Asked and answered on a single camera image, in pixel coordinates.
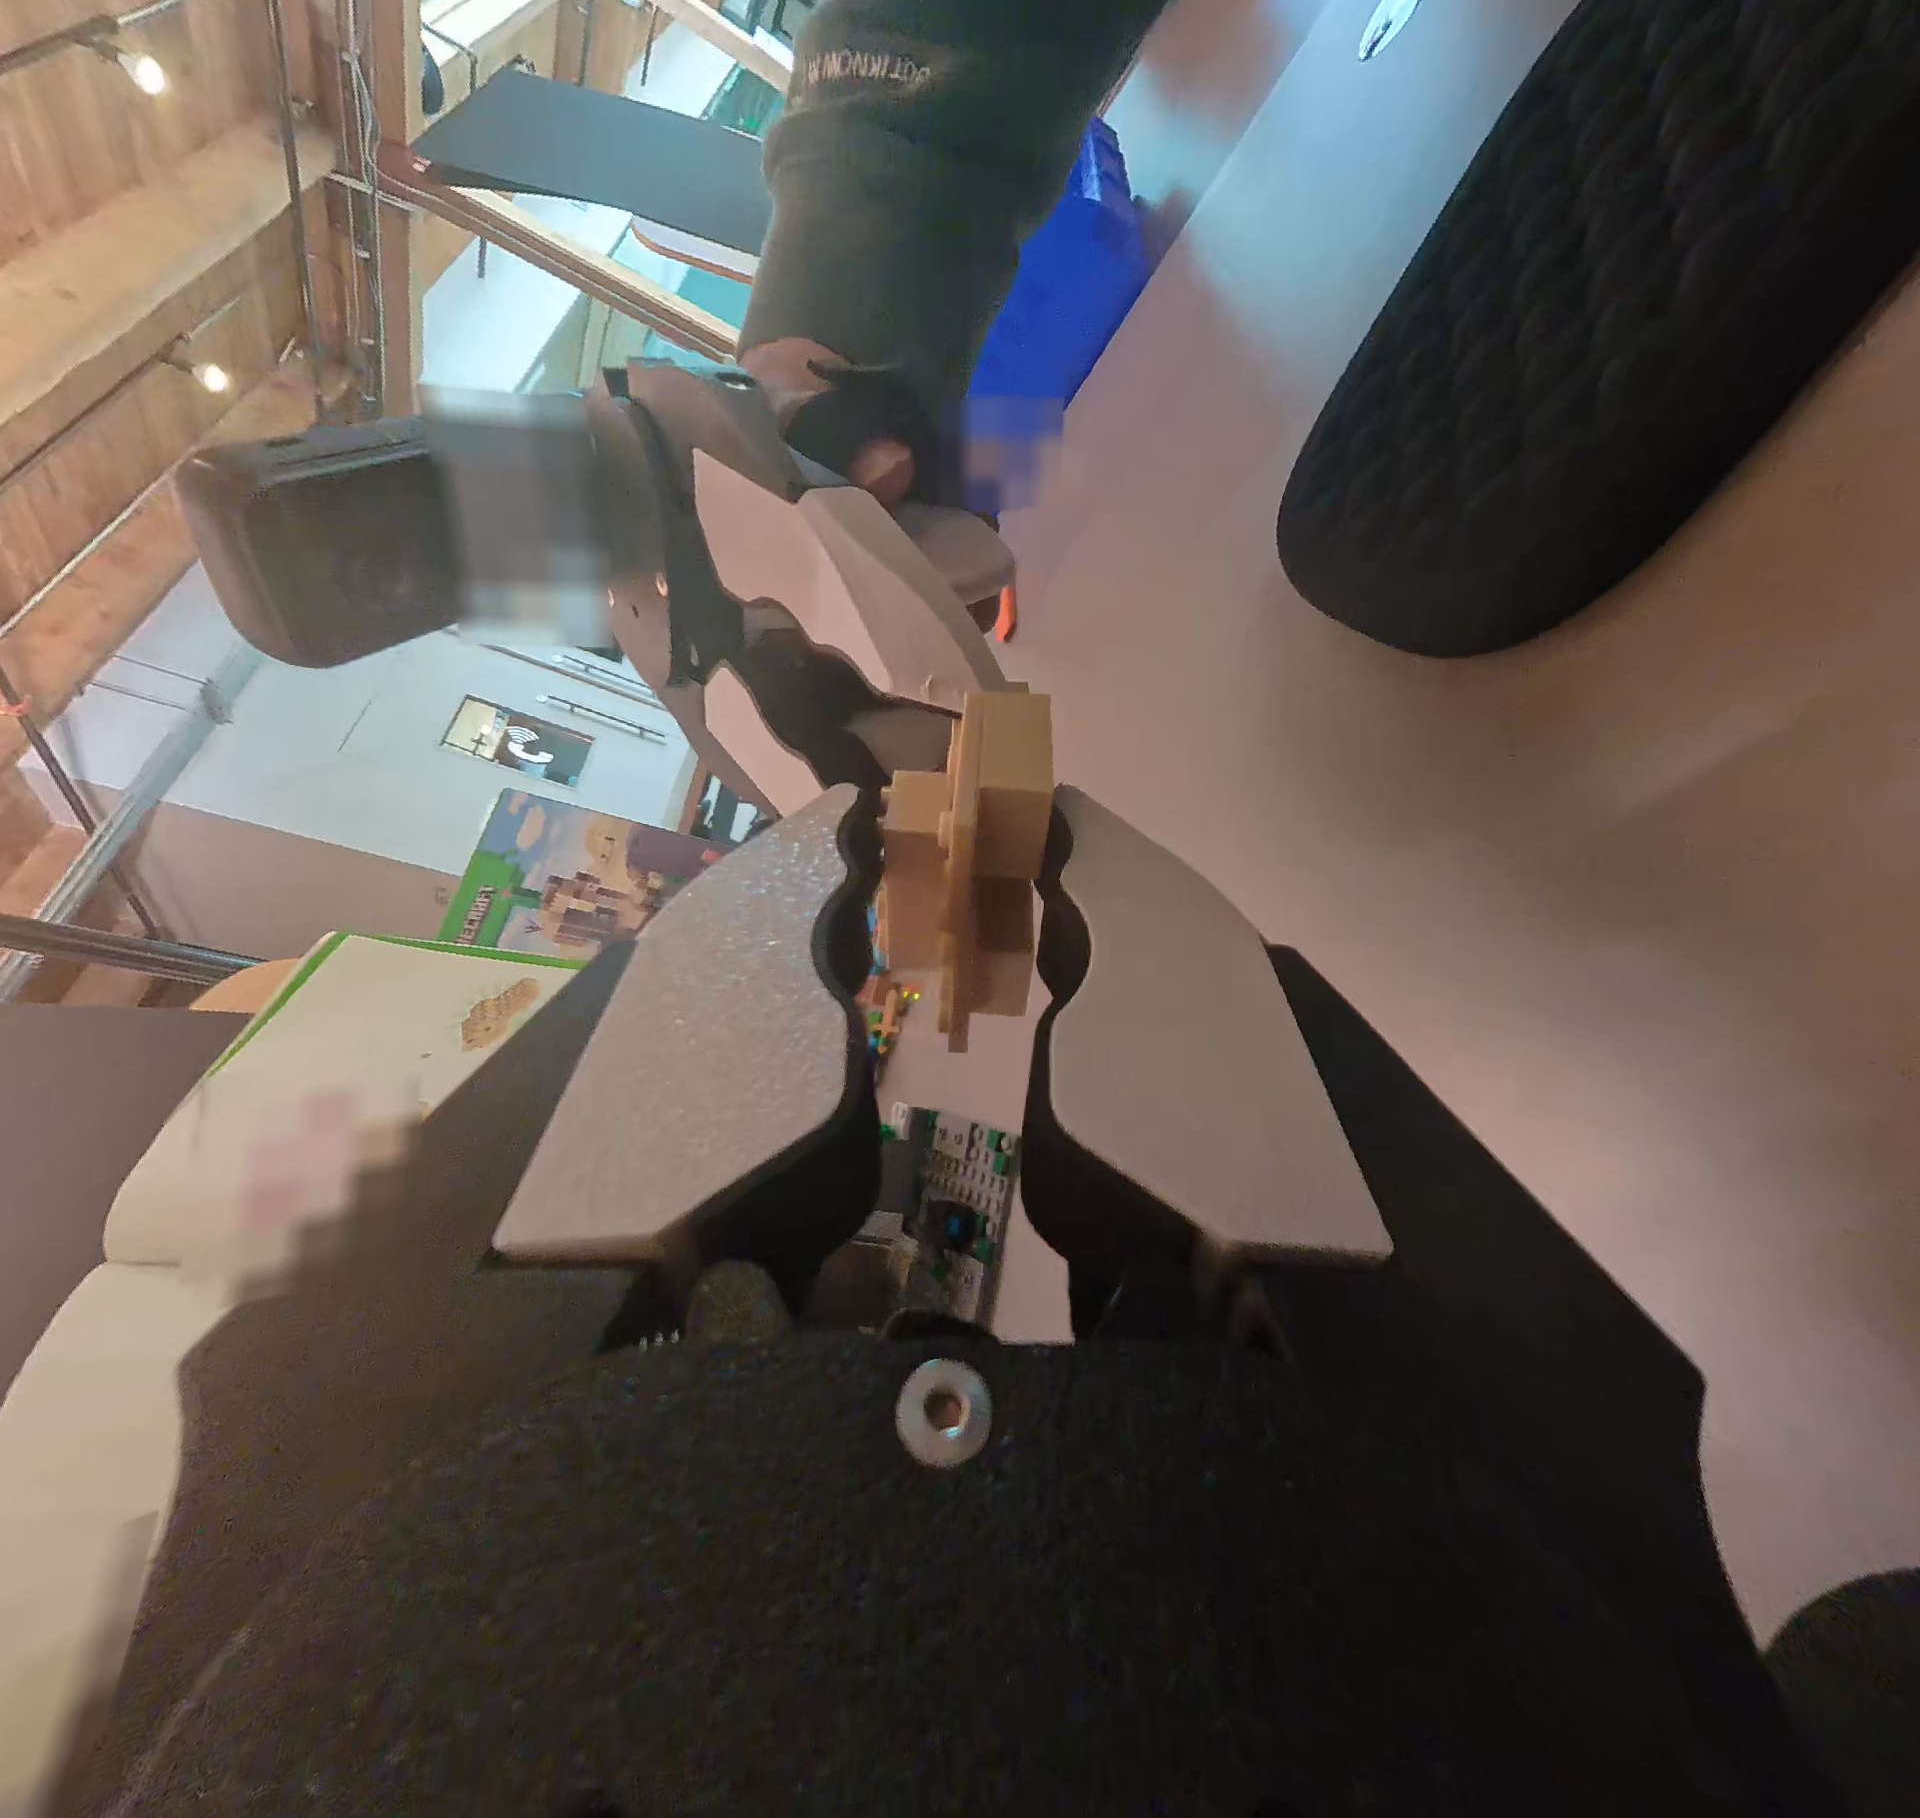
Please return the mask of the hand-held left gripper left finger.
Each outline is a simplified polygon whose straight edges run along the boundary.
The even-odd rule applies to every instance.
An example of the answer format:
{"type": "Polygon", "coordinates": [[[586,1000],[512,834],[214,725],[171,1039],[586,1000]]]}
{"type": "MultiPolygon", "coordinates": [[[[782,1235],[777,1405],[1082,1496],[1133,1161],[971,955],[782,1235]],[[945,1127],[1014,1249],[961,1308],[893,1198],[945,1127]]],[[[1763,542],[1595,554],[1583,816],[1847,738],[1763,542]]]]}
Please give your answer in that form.
{"type": "Polygon", "coordinates": [[[877,797],[829,788],[636,939],[493,1235],[527,1263],[824,1263],[867,1222],[877,797]]]}

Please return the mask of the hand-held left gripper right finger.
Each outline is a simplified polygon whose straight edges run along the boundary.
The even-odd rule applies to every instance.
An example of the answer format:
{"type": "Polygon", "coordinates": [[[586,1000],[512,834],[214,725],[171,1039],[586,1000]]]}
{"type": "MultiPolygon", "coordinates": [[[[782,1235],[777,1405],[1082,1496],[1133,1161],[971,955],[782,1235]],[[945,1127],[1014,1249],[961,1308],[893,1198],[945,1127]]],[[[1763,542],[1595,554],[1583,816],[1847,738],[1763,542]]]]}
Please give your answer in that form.
{"type": "Polygon", "coordinates": [[[1058,962],[1030,1224],[1082,1261],[1384,1261],[1394,1243],[1261,933],[1087,793],[1053,794],[1058,962]]]}

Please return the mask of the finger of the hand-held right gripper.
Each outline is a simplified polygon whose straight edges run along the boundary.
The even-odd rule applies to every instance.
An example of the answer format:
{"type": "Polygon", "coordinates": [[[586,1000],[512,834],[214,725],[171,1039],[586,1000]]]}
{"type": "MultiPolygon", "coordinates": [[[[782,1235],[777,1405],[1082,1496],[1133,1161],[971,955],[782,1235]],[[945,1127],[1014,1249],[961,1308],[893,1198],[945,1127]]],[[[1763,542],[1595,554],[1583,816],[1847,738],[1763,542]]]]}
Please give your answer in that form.
{"type": "Polygon", "coordinates": [[[903,716],[901,701],[804,630],[747,630],[705,649],[708,735],[777,818],[839,785],[879,791],[903,716]]]}
{"type": "Polygon", "coordinates": [[[734,602],[782,609],[876,693],[960,713],[1012,687],[967,606],[870,493],[788,499],[695,457],[694,500],[734,602]]]}

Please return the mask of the tan brick plate assembly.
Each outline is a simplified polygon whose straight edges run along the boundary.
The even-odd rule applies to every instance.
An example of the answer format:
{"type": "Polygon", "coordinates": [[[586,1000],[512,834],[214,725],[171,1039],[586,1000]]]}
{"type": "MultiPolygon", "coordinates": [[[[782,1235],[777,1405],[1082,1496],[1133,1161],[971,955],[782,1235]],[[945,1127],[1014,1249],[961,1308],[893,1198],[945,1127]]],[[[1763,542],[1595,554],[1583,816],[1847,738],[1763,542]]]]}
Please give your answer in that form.
{"type": "Polygon", "coordinates": [[[934,1026],[964,1053],[978,1019],[1027,1013],[1050,843],[1050,698],[967,696],[938,773],[884,793],[877,936],[889,968],[934,982],[934,1026]]]}

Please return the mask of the instruction booklet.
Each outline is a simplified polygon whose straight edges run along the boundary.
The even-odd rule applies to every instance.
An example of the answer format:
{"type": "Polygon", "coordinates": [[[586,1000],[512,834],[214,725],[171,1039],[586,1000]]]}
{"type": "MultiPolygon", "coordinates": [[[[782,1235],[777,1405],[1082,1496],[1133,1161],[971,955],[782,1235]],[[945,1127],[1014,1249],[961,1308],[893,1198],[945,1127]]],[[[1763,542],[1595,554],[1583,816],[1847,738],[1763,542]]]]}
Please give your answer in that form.
{"type": "Polygon", "coordinates": [[[90,1746],[178,1490],[184,1355],[354,1212],[354,1165],[396,1151],[537,1017],[571,965],[330,935],[200,1068],[184,1037],[86,1046],[122,1071],[22,1137],[4,1231],[2,1805],[51,1814],[90,1746]]]}

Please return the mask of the person's right hand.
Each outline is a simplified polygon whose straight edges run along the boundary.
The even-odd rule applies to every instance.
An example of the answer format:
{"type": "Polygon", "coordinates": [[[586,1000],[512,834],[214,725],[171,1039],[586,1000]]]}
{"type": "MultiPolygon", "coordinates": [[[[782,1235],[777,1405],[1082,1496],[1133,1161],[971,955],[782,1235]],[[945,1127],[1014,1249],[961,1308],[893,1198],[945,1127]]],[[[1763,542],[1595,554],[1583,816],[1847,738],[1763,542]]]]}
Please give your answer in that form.
{"type": "Polygon", "coordinates": [[[813,339],[744,350],[741,369],[784,442],[889,508],[964,505],[961,419],[899,365],[862,365],[813,339]]]}

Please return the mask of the green toy set box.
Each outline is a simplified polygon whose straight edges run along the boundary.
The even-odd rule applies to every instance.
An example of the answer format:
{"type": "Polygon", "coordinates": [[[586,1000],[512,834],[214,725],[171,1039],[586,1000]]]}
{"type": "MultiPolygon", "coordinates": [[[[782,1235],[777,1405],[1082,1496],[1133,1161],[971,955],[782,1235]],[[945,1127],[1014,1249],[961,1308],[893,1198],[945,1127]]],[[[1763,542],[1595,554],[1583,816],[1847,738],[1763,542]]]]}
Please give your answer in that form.
{"type": "Polygon", "coordinates": [[[451,894],[438,941],[588,962],[636,939],[729,851],[578,802],[507,791],[451,894]]]}

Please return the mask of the grey brick castle model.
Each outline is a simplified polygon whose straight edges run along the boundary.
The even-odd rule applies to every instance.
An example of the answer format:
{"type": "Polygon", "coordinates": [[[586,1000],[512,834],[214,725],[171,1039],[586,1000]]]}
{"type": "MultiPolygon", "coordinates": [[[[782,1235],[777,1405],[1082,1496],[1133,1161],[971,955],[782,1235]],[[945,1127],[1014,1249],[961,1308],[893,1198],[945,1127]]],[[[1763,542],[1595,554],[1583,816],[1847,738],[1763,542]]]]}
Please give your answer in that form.
{"type": "Polygon", "coordinates": [[[883,1125],[883,1191],[864,1229],[901,1308],[992,1324],[1020,1177],[1018,1134],[897,1103],[883,1125]]]}

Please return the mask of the blue plastic bin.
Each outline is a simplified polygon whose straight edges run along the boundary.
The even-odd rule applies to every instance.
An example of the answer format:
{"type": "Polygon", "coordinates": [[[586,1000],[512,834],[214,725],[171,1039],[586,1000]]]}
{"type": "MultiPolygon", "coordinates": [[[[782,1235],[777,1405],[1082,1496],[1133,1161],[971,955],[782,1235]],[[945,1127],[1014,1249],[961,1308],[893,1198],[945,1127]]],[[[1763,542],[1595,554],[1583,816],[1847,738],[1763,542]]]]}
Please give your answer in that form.
{"type": "Polygon", "coordinates": [[[997,438],[1058,430],[1152,271],[1118,136],[1091,120],[982,342],[967,430],[997,438]]]}

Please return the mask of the metal pole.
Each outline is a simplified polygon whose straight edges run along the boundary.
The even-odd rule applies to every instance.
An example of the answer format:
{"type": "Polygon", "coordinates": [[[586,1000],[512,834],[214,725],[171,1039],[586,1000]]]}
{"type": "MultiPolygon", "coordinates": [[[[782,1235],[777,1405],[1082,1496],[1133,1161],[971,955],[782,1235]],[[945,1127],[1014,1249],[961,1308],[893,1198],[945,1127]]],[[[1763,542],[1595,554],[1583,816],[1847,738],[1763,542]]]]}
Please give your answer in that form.
{"type": "Polygon", "coordinates": [[[229,976],[261,964],[251,955],[153,936],[98,933],[10,914],[2,916],[2,949],[38,959],[98,965],[198,987],[220,985],[229,976]]]}

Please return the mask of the framed wall sign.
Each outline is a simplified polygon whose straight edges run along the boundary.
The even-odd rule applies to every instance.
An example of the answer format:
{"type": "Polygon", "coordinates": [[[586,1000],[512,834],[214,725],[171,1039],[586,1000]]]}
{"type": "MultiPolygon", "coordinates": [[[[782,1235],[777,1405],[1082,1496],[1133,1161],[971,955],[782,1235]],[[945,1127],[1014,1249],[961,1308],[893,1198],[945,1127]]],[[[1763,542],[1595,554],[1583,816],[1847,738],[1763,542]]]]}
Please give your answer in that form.
{"type": "Polygon", "coordinates": [[[500,768],[519,781],[576,791],[595,739],[588,733],[468,696],[452,710],[442,751],[500,768]]]}

